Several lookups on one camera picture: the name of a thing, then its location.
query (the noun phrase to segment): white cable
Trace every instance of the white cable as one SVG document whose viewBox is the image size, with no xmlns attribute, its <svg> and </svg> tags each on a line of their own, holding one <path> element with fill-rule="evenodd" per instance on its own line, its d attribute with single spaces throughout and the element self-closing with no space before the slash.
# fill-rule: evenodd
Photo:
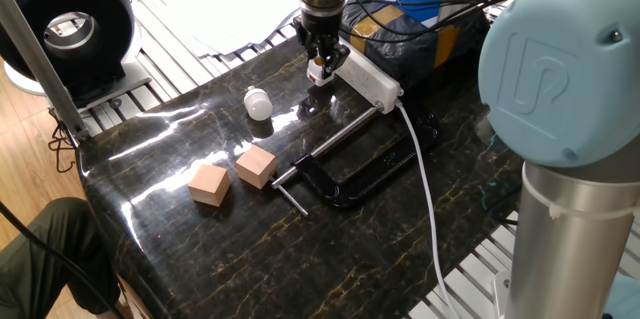
<svg viewBox="0 0 640 319">
<path fill-rule="evenodd" d="M 427 181 L 427 173 L 424 170 L 424 162 L 422 161 L 422 151 L 420 150 L 420 142 L 418 142 L 418 137 L 416 136 L 416 132 L 413 130 L 413 125 L 411 125 L 411 120 L 409 120 L 409 115 L 407 115 L 407 111 L 404 110 L 402 103 L 398 101 L 396 106 L 402 112 L 402 116 L 404 120 L 407 122 L 407 128 L 409 128 L 409 133 L 411 133 L 411 138 L 413 139 L 413 144 L 416 147 L 416 154 L 418 156 L 418 165 L 420 166 L 420 175 L 422 176 L 422 183 L 424 184 L 424 193 L 427 196 L 427 204 L 429 206 L 429 221 L 431 222 L 431 245 L 433 251 L 433 266 L 435 267 L 436 277 L 438 277 L 438 284 L 440 284 L 440 291 L 442 292 L 442 297 L 445 302 L 451 309 L 451 313 L 455 319 L 460 319 L 460 315 L 456 312 L 456 308 L 451 303 L 451 298 L 449 297 L 449 293 L 447 292 L 447 287 L 444 284 L 444 279 L 442 278 L 442 270 L 440 269 L 440 259 L 438 255 L 438 235 L 436 234 L 436 215 L 433 210 L 433 199 L 431 198 L 431 190 L 429 190 L 429 182 Z"/>
</svg>

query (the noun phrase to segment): white paper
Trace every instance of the white paper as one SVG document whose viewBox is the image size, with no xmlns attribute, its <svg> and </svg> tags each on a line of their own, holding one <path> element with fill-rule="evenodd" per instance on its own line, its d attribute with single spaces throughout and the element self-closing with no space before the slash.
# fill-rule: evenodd
<svg viewBox="0 0 640 319">
<path fill-rule="evenodd" d="M 297 9 L 297 0 L 180 0 L 161 15 L 194 54 L 229 54 L 262 43 Z"/>
</svg>

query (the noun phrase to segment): white power strip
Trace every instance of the white power strip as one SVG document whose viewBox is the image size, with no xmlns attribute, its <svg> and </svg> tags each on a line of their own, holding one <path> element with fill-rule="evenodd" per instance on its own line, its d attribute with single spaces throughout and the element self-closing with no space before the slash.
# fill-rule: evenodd
<svg viewBox="0 0 640 319">
<path fill-rule="evenodd" d="M 351 50 L 351 54 L 335 73 L 371 105 L 382 104 L 384 106 L 382 113 L 390 113 L 395 108 L 398 97 L 403 94 L 400 83 L 378 68 L 347 41 L 340 38 L 340 44 L 346 45 Z"/>
</svg>

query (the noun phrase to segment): metal frame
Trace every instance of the metal frame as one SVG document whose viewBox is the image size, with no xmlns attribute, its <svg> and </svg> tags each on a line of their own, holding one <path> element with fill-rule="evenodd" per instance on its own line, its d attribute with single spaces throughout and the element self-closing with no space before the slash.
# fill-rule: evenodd
<svg viewBox="0 0 640 319">
<path fill-rule="evenodd" d="M 0 0 L 0 24 L 47 93 L 58 118 L 76 139 L 87 139 L 87 126 L 15 0 Z"/>
</svg>

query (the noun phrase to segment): black cable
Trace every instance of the black cable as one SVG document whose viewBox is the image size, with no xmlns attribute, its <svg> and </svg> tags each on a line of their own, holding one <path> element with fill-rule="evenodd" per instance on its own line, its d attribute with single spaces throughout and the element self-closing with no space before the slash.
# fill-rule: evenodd
<svg viewBox="0 0 640 319">
<path fill-rule="evenodd" d="M 16 229 L 18 229 L 18 231 L 22 235 L 24 235 L 31 243 L 33 243 L 35 246 L 44 250 L 47 254 L 53 256 L 55 259 L 60 261 L 60 263 L 62 263 L 62 265 L 64 265 L 67 269 L 69 269 L 69 271 L 73 273 L 73 275 L 78 277 L 78 279 L 80 279 L 87 287 L 89 287 L 89 289 L 91 289 L 91 291 L 100 299 L 102 304 L 106 305 L 107 308 L 109 308 L 109 310 L 113 312 L 116 318 L 125 319 L 122 313 L 120 313 L 118 309 L 116 309 L 115 305 L 110 304 L 109 301 L 107 301 L 102 296 L 102 294 L 100 294 L 100 292 L 98 291 L 98 289 L 96 289 L 95 284 L 93 283 L 91 278 L 89 278 L 87 273 L 82 271 L 82 269 L 80 269 L 74 262 L 69 260 L 69 258 L 60 254 L 58 251 L 56 251 L 55 249 L 51 248 L 46 243 L 38 239 L 38 237 L 35 236 L 27 227 L 25 227 L 24 224 L 22 224 L 22 222 L 20 222 L 20 220 L 16 218 L 15 215 L 13 215 L 13 213 L 9 210 L 9 208 L 7 208 L 2 202 L 0 202 L 0 213 L 2 213 L 2 215 L 4 215 L 4 217 L 7 218 L 9 223 L 11 223 Z"/>
<path fill-rule="evenodd" d="M 379 4 L 387 4 L 387 5 L 396 5 L 401 7 L 403 10 L 409 11 L 409 12 L 421 11 L 426 9 L 434 9 L 434 8 L 442 8 L 442 7 L 451 6 L 451 5 L 460 5 L 456 3 L 438 3 L 438 4 L 430 4 L 425 6 L 416 6 L 412 8 L 412 7 L 406 7 L 406 6 L 403 6 L 402 4 L 397 4 L 393 1 L 388 1 L 388 0 L 360 0 L 360 1 L 362 1 L 362 3 L 364 4 L 379 3 Z M 358 5 L 358 3 L 355 1 L 350 1 L 347 3 L 347 6 L 350 6 L 350 5 Z"/>
<path fill-rule="evenodd" d="M 435 1 L 427 1 L 427 2 L 401 2 L 399 0 L 367 0 L 373 3 L 382 3 L 382 4 L 400 4 L 403 7 L 407 6 L 442 6 L 443 4 L 448 5 L 456 5 L 456 4 L 471 4 L 471 3 L 480 3 L 486 0 L 435 0 Z"/>
<path fill-rule="evenodd" d="M 491 219 L 492 222 L 495 223 L 500 223 L 500 224 L 508 224 L 508 225 L 518 225 L 518 222 L 515 220 L 511 220 L 511 219 L 503 219 L 503 218 L 499 218 L 497 217 L 494 212 L 500 208 L 502 206 L 502 204 L 504 204 L 507 199 L 511 198 L 512 195 L 516 194 L 517 192 L 522 190 L 522 185 L 518 185 L 517 187 L 513 188 L 511 191 L 509 191 L 507 194 L 505 194 L 504 196 L 502 196 L 500 199 L 494 201 L 493 203 L 491 203 L 491 205 L 485 205 L 484 204 L 484 198 L 482 198 L 482 208 L 484 209 L 486 215 L 489 217 L 489 219 Z"/>
<path fill-rule="evenodd" d="M 362 10 L 367 14 L 367 16 L 368 16 L 369 18 L 371 18 L 371 20 L 373 20 L 373 22 L 374 22 L 374 23 L 378 24 L 382 29 L 384 29 L 384 30 L 386 30 L 386 31 L 388 31 L 388 32 L 390 32 L 390 33 L 396 34 L 396 35 L 406 35 L 406 36 L 414 36 L 414 37 L 418 37 L 418 36 L 420 36 L 420 35 L 424 35 L 424 34 L 426 34 L 426 33 L 431 33 L 431 32 L 433 32 L 434 30 L 439 29 L 440 27 L 442 27 L 442 26 L 440 26 L 440 27 L 438 27 L 438 28 L 435 28 L 435 29 L 434 29 L 434 27 L 436 27 L 438 24 L 441 24 L 441 23 L 443 23 L 444 21 L 446 21 L 446 20 L 448 20 L 448 19 L 452 19 L 453 17 L 457 16 L 457 15 L 458 15 L 458 14 L 460 14 L 461 12 L 464 12 L 464 11 L 466 11 L 466 10 L 469 10 L 469 9 L 470 9 L 470 7 L 469 7 L 469 6 L 467 6 L 467 7 L 463 8 L 463 9 L 458 10 L 457 12 L 455 12 L 455 13 L 453 13 L 453 14 L 449 15 L 447 18 L 445 18 L 445 19 L 441 20 L 441 21 L 440 21 L 440 22 L 438 22 L 436 25 L 433 25 L 433 26 L 431 26 L 431 27 L 429 27 L 429 28 L 426 28 L 426 29 L 424 29 L 424 30 L 419 30 L 419 31 L 417 31 L 417 32 L 410 32 L 410 33 L 407 33 L 407 32 L 401 32 L 401 31 L 398 31 L 398 30 L 395 30 L 395 29 L 391 29 L 391 28 L 389 28 L 388 26 L 384 25 L 380 20 L 378 20 L 378 19 L 377 19 L 377 18 L 376 18 L 376 17 L 375 17 L 375 16 L 374 16 L 370 11 L 369 11 L 369 9 L 367 9 L 367 8 L 366 8 L 366 6 L 362 3 L 362 1 L 361 1 L 361 0 L 355 0 L 355 1 L 358 3 L 358 5 L 360 5 L 360 7 L 361 7 L 361 8 L 362 8 Z M 505 1 L 505 0 L 484 0 L 484 1 L 482 1 L 482 2 L 485 2 L 485 3 L 487 3 L 487 2 L 491 2 L 491 3 L 492 3 L 491 5 L 494 5 L 494 4 L 496 4 L 496 3 L 498 3 L 498 2 L 501 2 L 501 1 Z"/>
<path fill-rule="evenodd" d="M 369 38 L 369 37 L 365 37 L 365 36 L 358 35 L 358 34 L 353 34 L 353 33 L 350 33 L 350 32 L 348 32 L 348 31 L 346 31 L 346 30 L 344 30 L 342 28 L 340 28 L 340 31 L 342 31 L 345 34 L 352 35 L 352 36 L 354 36 L 356 38 L 365 39 L 365 40 L 369 40 L 369 41 L 377 42 L 377 43 L 388 43 L 388 44 L 405 43 L 405 42 L 414 40 L 414 39 L 416 39 L 416 38 L 418 38 L 418 37 L 420 37 L 420 36 L 422 36 L 424 34 L 435 32 L 436 30 L 438 30 L 438 29 L 440 29 L 440 28 L 442 28 L 444 26 L 449 25 L 451 23 L 452 19 L 454 19 L 455 17 L 457 17 L 460 14 L 463 14 L 465 12 L 468 12 L 466 14 L 471 14 L 471 13 L 473 13 L 475 11 L 481 11 L 482 9 L 484 9 L 484 7 L 485 6 L 478 6 L 477 4 L 470 4 L 470 5 L 462 8 L 462 9 L 459 9 L 459 10 L 455 11 L 454 13 L 452 13 L 451 15 L 447 16 L 446 18 L 442 19 L 438 23 L 436 23 L 436 24 L 430 26 L 429 28 L 423 30 L 421 33 L 417 33 L 417 34 L 415 34 L 415 35 L 413 35 L 411 37 L 403 38 L 403 39 L 394 39 L 394 40 L 375 39 L 375 38 Z"/>
<path fill-rule="evenodd" d="M 55 119 L 57 126 L 54 129 L 53 134 L 51 134 L 51 138 L 53 140 L 47 143 L 47 146 L 49 147 L 49 150 L 56 153 L 56 170 L 58 171 L 58 173 L 60 174 L 66 173 L 71 169 L 73 169 L 73 165 L 76 162 L 72 161 L 67 169 L 60 169 L 60 152 L 63 150 L 75 150 L 76 145 L 73 142 L 73 140 L 70 139 L 71 135 L 69 134 L 69 130 L 67 129 L 67 126 L 58 119 L 53 109 L 49 110 L 49 115 L 51 115 L 53 119 Z"/>
<path fill-rule="evenodd" d="M 346 31 L 346 30 L 344 30 L 342 28 L 340 28 L 340 31 L 342 31 L 345 34 L 352 35 L 352 36 L 354 36 L 356 38 L 365 39 L 365 40 L 369 40 L 369 41 L 377 42 L 377 43 L 389 43 L 389 44 L 405 43 L 405 42 L 414 40 L 414 39 L 416 39 L 416 38 L 418 38 L 418 37 L 420 37 L 420 36 L 422 36 L 424 34 L 435 32 L 436 30 L 451 24 L 452 20 L 455 19 L 459 15 L 460 16 L 461 15 L 469 15 L 469 14 L 477 12 L 477 11 L 482 11 L 485 8 L 489 7 L 489 6 L 495 5 L 495 4 L 500 3 L 502 1 L 505 1 L 505 0 L 485 0 L 485 2 L 482 5 L 479 5 L 479 4 L 476 4 L 476 3 L 469 4 L 469 5 L 465 6 L 465 7 L 463 7 L 462 9 L 459 9 L 459 10 L 455 11 L 454 13 L 452 13 L 451 15 L 447 16 L 446 18 L 442 19 L 438 23 L 430 26 L 429 28 L 426 28 L 425 30 L 422 30 L 422 31 L 419 31 L 419 32 L 415 32 L 415 33 L 413 33 L 413 36 L 410 36 L 408 38 L 403 38 L 403 39 L 396 39 L 396 40 L 375 39 L 375 38 L 369 38 L 369 37 L 365 37 L 365 36 L 358 35 L 358 34 L 353 34 L 353 33 L 348 32 L 348 31 Z M 373 17 L 373 15 L 370 15 L 370 13 L 366 9 L 365 9 L 365 12 L 367 12 L 367 16 L 369 16 L 371 19 L 373 19 L 374 22 L 378 22 L 378 20 L 375 19 Z M 383 28 L 383 29 L 386 29 L 386 30 L 388 30 L 390 32 L 393 32 L 392 30 L 389 30 L 389 28 L 387 28 L 385 25 L 380 25 L 380 27 Z"/>
</svg>

